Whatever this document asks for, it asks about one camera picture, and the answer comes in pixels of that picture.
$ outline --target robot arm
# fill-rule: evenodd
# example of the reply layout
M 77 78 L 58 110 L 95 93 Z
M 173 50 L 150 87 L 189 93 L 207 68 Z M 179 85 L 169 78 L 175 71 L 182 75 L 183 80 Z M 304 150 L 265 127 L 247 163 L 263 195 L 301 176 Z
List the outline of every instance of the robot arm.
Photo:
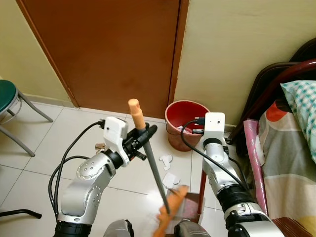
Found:
M 204 153 L 238 177 L 229 163 L 228 154 L 224 151 L 226 147 L 223 138 L 224 126 L 223 113 L 206 114 L 203 136 Z M 226 228 L 229 230 L 228 237 L 284 237 L 248 190 L 245 190 L 228 173 L 206 158 L 203 158 L 202 168 L 224 211 Z
M 146 159 L 138 149 L 145 145 L 157 130 L 149 127 L 139 134 L 136 129 L 127 133 L 128 125 L 115 117 L 107 117 L 104 139 L 109 147 L 83 162 L 77 175 L 65 190 L 55 237 L 87 237 L 97 215 L 103 190 L 115 176 L 116 170 L 126 167 L 137 156 Z

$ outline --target orange object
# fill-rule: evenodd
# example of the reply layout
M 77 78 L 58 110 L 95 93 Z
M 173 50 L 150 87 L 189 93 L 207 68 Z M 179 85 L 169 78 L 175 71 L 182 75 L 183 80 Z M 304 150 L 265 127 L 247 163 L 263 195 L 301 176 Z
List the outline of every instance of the orange object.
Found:
M 174 190 L 173 194 L 169 195 L 167 198 L 167 202 L 170 208 L 170 215 L 168 215 L 166 207 L 162 206 L 159 211 L 160 215 L 157 216 L 158 220 L 160 221 L 158 229 L 154 232 L 153 237 L 164 237 L 165 230 L 167 229 L 170 221 L 173 217 L 177 214 L 178 209 L 187 195 L 189 190 L 189 186 L 182 185 L 179 187 L 178 190 Z
M 133 117 L 134 124 L 137 130 L 142 130 L 146 128 L 143 111 L 139 106 L 139 102 L 137 99 L 130 99 L 128 101 L 130 114 Z
M 271 122 L 279 121 L 287 114 L 286 111 L 282 111 L 277 107 L 276 102 L 274 101 L 273 104 L 268 108 L 266 112 L 267 119 Z

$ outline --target checkered pillowcase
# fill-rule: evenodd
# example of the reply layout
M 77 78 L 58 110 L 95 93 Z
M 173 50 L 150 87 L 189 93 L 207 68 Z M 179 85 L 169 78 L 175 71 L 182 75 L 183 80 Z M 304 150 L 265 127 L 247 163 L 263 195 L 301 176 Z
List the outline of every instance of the checkered pillowcase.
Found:
M 316 81 L 297 80 L 281 84 L 316 163 Z

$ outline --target orange handle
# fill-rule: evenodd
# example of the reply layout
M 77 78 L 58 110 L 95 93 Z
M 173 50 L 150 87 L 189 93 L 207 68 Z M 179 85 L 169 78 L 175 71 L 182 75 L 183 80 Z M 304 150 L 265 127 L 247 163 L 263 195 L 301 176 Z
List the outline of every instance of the orange handle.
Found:
M 146 128 L 143 111 L 139 106 L 139 101 L 137 99 L 130 99 L 128 101 L 130 114 L 133 117 L 134 124 L 137 130 L 142 130 Z

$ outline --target green stool seat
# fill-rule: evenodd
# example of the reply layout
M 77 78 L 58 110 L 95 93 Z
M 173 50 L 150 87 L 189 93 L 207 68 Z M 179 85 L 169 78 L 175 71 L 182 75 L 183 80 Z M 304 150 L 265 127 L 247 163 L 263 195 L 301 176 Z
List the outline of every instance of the green stool seat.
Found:
M 8 80 L 0 80 L 0 112 L 10 105 L 15 95 L 15 85 Z

